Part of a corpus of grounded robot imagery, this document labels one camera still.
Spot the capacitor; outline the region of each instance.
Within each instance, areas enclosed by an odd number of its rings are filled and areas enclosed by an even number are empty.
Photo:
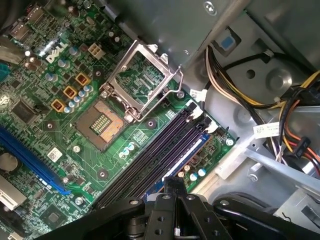
[[[129,151],[132,152],[136,148],[135,143],[134,142],[130,142],[129,145],[127,146],[127,148],[128,148]]]
[[[89,8],[91,8],[91,2],[88,1],[88,0],[84,0],[83,1],[83,6],[84,6],[85,9],[89,9]]]
[[[198,174],[196,174],[195,172],[190,174],[191,182],[197,181],[197,179],[198,179]]]
[[[74,108],[76,108],[78,106],[78,103],[75,102],[75,101],[70,101],[68,103],[68,105],[69,105],[70,108],[74,109]]]
[[[80,17],[80,11],[76,6],[69,6],[68,12],[77,18]]]
[[[90,93],[94,90],[94,88],[91,85],[86,85],[83,87],[83,90],[87,93]]]
[[[66,106],[66,107],[64,107],[63,111],[66,114],[70,114],[73,111],[73,109],[71,107]]]
[[[67,176],[65,176],[62,181],[64,184],[70,183],[75,179],[75,177],[72,174],[68,174]]]
[[[59,59],[58,66],[63,69],[68,69],[70,68],[70,62],[64,59]]]
[[[74,57],[79,57],[81,55],[81,52],[75,46],[72,46],[69,48],[69,53],[71,56],[74,56]]]
[[[58,80],[58,76],[53,73],[46,73],[44,77],[45,77],[45,80],[49,82],[55,82]]]
[[[75,96],[75,97],[73,98],[73,101],[74,101],[75,103],[80,103],[80,102],[82,101],[82,98],[79,97],[79,96]]]
[[[78,95],[80,98],[85,98],[88,94],[85,91],[81,90],[81,91],[79,91]]]
[[[68,22],[68,21],[66,21],[66,22],[64,23],[64,27],[65,27],[66,29],[68,29],[71,33],[74,33],[75,30],[76,30],[76,29],[74,28],[74,26],[72,26],[71,23]]]
[[[179,178],[184,178],[185,177],[185,172],[184,171],[178,172],[178,177]]]
[[[204,177],[206,174],[207,174],[207,171],[206,171],[203,167],[201,167],[201,168],[198,170],[198,175],[199,175],[200,177]]]
[[[30,57],[29,61],[30,61],[30,63],[32,63],[33,65],[35,65],[37,67],[41,67],[43,64],[41,60],[39,60],[38,58],[36,58],[34,56]]]
[[[30,62],[26,62],[24,64],[24,67],[27,68],[30,71],[33,71],[33,72],[36,72],[37,69],[38,69],[36,65],[34,65],[34,64],[30,63]]]
[[[125,148],[122,152],[123,152],[123,154],[124,154],[125,156],[129,156],[129,154],[130,154],[129,149],[127,149],[127,148]]]
[[[183,167],[183,169],[184,169],[184,171],[187,173],[187,172],[190,171],[190,166],[189,166],[189,165],[185,165],[185,166]]]

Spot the barcode label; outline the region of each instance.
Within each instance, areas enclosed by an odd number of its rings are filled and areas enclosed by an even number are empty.
[[[60,152],[56,147],[54,147],[49,153],[48,153],[48,158],[51,159],[52,162],[56,163],[61,157],[62,157],[62,152]]]
[[[253,127],[255,139],[279,136],[279,122],[272,122]]]

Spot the red wire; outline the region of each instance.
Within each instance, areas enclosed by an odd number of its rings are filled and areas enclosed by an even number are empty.
[[[289,143],[290,145],[292,145],[292,146],[297,146],[297,145],[298,145],[298,144],[296,144],[295,142],[289,141],[289,140],[288,140],[288,143]],[[313,164],[313,166],[314,166],[317,174],[320,176],[320,169],[319,169],[318,166],[312,161],[312,156],[311,156],[309,153],[307,153],[307,152],[304,154],[304,156],[305,156],[307,159],[310,160],[310,162]]]

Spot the screw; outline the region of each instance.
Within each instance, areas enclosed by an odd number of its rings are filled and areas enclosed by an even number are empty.
[[[258,177],[255,174],[250,174],[247,176],[252,182],[257,182],[258,181]]]
[[[84,204],[84,200],[82,197],[77,197],[75,200],[74,200],[74,203],[77,205],[77,206],[80,206],[82,204]]]
[[[228,139],[225,141],[225,144],[230,147],[230,146],[232,146],[233,144],[235,144],[235,142],[234,142],[231,138],[228,138]]]
[[[184,91],[178,91],[176,94],[178,99],[183,99],[185,97],[185,92]]]
[[[211,16],[217,15],[217,10],[216,10],[215,6],[212,4],[212,2],[206,1],[203,4],[203,6],[204,6],[204,9],[206,10],[206,12],[208,14],[210,14]]]
[[[100,96],[103,98],[103,99],[106,99],[108,97],[108,93],[106,91],[103,91]]]
[[[186,199],[188,199],[188,200],[193,200],[193,199],[195,199],[195,196],[188,195],[188,196],[186,196]]]
[[[227,200],[222,200],[220,204],[223,206],[228,206],[230,203]]]
[[[170,196],[170,195],[163,195],[162,198],[163,198],[163,199],[170,199],[171,196]]]
[[[137,200],[131,200],[130,201],[130,204],[131,205],[137,205],[139,203],[139,201],[137,201]]]
[[[76,154],[78,154],[78,153],[80,153],[81,148],[80,148],[79,146],[74,146],[74,147],[73,147],[73,151],[74,151]]]

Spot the metal bracket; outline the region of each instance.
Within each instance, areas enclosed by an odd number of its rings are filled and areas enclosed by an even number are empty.
[[[168,65],[168,56],[166,54],[158,56],[156,54],[157,50],[158,46],[156,44],[145,45],[141,44],[138,40],[134,41],[122,60],[116,66],[107,82],[100,88],[101,90],[103,90],[103,94],[101,94],[102,97],[114,97],[124,105],[126,109],[125,119],[129,122],[142,122],[146,118],[146,116],[151,113],[169,94],[177,93],[182,89],[184,75],[181,71],[181,67],[179,67],[175,72],[171,72]],[[145,104],[141,104],[133,99],[117,82],[117,75],[128,69],[128,64],[138,52],[141,53],[164,75],[164,78],[160,82],[160,84],[154,90],[151,90],[148,93],[148,100]],[[167,86],[170,80],[172,80],[172,78],[177,74],[181,76],[178,89],[169,90],[150,108],[150,106],[154,103],[155,98],[162,92],[162,90]]]

